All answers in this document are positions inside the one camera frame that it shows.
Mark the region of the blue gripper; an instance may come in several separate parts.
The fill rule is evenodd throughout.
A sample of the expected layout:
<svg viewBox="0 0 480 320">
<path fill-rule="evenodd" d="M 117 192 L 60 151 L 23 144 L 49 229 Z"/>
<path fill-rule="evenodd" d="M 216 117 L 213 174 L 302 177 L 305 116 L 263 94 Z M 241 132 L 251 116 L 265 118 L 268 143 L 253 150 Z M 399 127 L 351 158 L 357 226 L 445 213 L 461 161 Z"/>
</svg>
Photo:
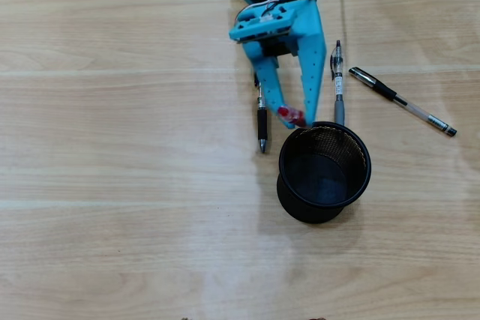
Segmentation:
<svg viewBox="0 0 480 320">
<path fill-rule="evenodd" d="M 278 56 L 290 54 L 299 59 L 307 126 L 315 122 L 323 83 L 326 45 L 320 12 L 315 0 L 271 4 L 262 15 L 266 35 L 260 43 L 244 43 L 243 49 L 263 89 L 266 107 L 289 129 L 295 125 L 283 120 L 278 109 L 285 106 L 277 69 Z"/>
</svg>

